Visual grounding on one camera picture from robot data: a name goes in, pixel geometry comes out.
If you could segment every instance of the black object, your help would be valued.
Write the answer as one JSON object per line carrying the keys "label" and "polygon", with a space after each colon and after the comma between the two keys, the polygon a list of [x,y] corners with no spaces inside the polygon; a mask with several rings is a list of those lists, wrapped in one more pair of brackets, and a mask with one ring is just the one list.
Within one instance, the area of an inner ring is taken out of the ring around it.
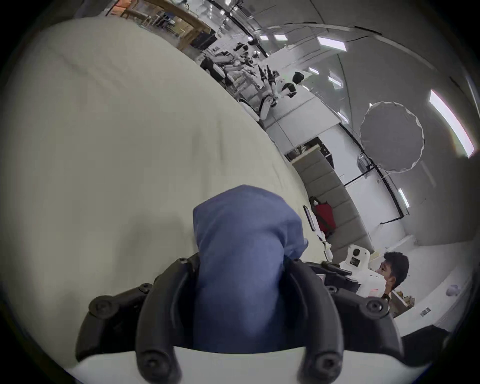
{"label": "black object", "polygon": [[[192,348],[196,254],[181,258],[155,279],[117,296],[100,296],[89,305],[76,348],[78,361],[102,353],[135,350],[142,377],[150,383],[178,383],[181,369],[174,346]],[[344,349],[403,358],[388,303],[343,289],[349,271],[337,265],[286,258],[280,292],[288,307],[287,344],[305,346],[300,376],[327,384],[341,372]],[[325,286],[316,273],[327,276]]]}
{"label": "black object", "polygon": [[405,357],[402,362],[410,367],[421,367],[437,360],[450,332],[429,325],[402,337]]}
{"label": "black object", "polygon": [[293,75],[293,78],[292,78],[292,81],[298,85],[300,84],[303,79],[305,79],[305,75],[301,72],[295,72],[295,74]]}
{"label": "black object", "polygon": [[210,34],[201,31],[197,38],[190,43],[190,45],[200,51],[203,51],[217,41],[217,37],[215,34],[216,31],[214,30],[211,30]]}
{"label": "black object", "polygon": [[348,276],[351,276],[350,271],[341,269],[339,265],[330,263],[327,261],[322,262],[321,264],[317,263],[306,263],[312,271],[317,275],[325,275],[324,284],[326,286],[334,286],[336,288],[345,289],[347,291],[357,293],[360,288],[360,284],[356,281],[348,279]]}

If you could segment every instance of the robot display screen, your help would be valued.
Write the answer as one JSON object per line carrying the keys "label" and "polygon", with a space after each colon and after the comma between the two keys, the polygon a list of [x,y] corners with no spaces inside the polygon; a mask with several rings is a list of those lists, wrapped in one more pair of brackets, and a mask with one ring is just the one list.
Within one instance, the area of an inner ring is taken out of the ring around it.
{"label": "robot display screen", "polygon": [[356,257],[352,257],[352,259],[350,260],[350,264],[358,267],[360,264],[360,259],[357,259]]}

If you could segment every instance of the white wall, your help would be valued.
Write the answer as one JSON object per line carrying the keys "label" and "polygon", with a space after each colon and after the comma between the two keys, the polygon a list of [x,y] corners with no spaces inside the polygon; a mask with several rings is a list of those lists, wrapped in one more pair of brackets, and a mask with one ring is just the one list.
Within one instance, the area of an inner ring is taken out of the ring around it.
{"label": "white wall", "polygon": [[[360,149],[338,125],[318,137],[332,154],[335,172],[344,184],[361,175],[357,167]],[[383,182],[375,173],[371,172],[367,179],[362,177],[354,181],[347,187],[347,191],[360,213],[376,251],[384,251],[405,237],[401,220],[379,225],[398,217],[398,211]]]}
{"label": "white wall", "polygon": [[[442,326],[442,320],[445,315],[455,318],[458,321],[463,313],[451,314],[451,311],[463,311],[464,305],[457,305],[465,300],[464,295],[468,295],[469,286],[472,278],[474,268],[478,267],[480,255],[480,232],[471,244],[471,247],[465,253],[465,257],[461,258],[452,272],[441,282],[441,284],[434,289],[424,300],[415,303],[415,307],[409,309],[402,315],[395,318],[395,323],[398,327],[401,336],[408,335],[416,330],[426,327],[431,324]],[[457,285],[461,288],[459,296],[447,296],[446,291],[451,285]],[[430,312],[425,316],[420,313],[426,308],[430,308]]]}
{"label": "white wall", "polygon": [[280,99],[264,122],[284,154],[340,122],[320,99],[301,86],[296,88],[297,94]]}
{"label": "white wall", "polygon": [[396,289],[405,296],[413,296],[418,303],[444,281],[456,265],[467,255],[471,241],[417,247],[407,253],[410,261],[408,277]]}

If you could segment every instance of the small white object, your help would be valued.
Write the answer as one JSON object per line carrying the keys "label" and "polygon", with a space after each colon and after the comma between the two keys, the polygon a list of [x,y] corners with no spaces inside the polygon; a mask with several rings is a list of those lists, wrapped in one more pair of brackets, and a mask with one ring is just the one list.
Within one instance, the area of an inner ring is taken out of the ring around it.
{"label": "small white object", "polygon": [[398,189],[398,193],[400,196],[402,196],[403,202],[405,203],[405,207],[410,208],[410,204],[408,203],[407,198],[405,197],[405,194],[403,193],[402,189]]}
{"label": "small white object", "polygon": [[346,116],[342,115],[340,112],[338,112],[338,115],[340,116],[340,118],[341,118],[345,123],[348,124],[348,118],[347,118]]}
{"label": "small white object", "polygon": [[320,43],[320,45],[330,47],[330,48],[339,49],[339,50],[345,51],[345,52],[347,51],[347,48],[345,47],[345,43],[343,43],[342,41],[327,39],[325,37],[317,37],[317,39],[318,39],[318,42]]}
{"label": "small white object", "polygon": [[275,39],[277,39],[278,41],[288,41],[288,38],[285,35],[274,35],[274,36],[275,36]]}
{"label": "small white object", "polygon": [[475,152],[475,147],[472,144],[472,141],[468,137],[467,131],[463,128],[462,124],[458,121],[452,110],[444,103],[442,99],[432,90],[430,92],[430,104],[432,104],[435,109],[443,116],[446,120],[452,131],[455,133],[460,143],[465,149],[468,157],[471,157]]}
{"label": "small white object", "polygon": [[343,84],[340,81],[335,80],[333,77],[328,76],[328,81],[333,83],[333,84],[338,85],[341,88],[343,88]]}

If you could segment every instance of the man's black hair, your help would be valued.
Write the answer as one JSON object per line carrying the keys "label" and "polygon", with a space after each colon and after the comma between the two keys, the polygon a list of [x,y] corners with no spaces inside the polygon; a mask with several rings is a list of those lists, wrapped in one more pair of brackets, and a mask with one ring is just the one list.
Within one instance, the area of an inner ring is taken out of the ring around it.
{"label": "man's black hair", "polygon": [[400,252],[387,252],[384,256],[385,261],[390,264],[392,269],[391,276],[395,276],[396,282],[392,289],[397,288],[407,278],[410,262],[408,257]]}

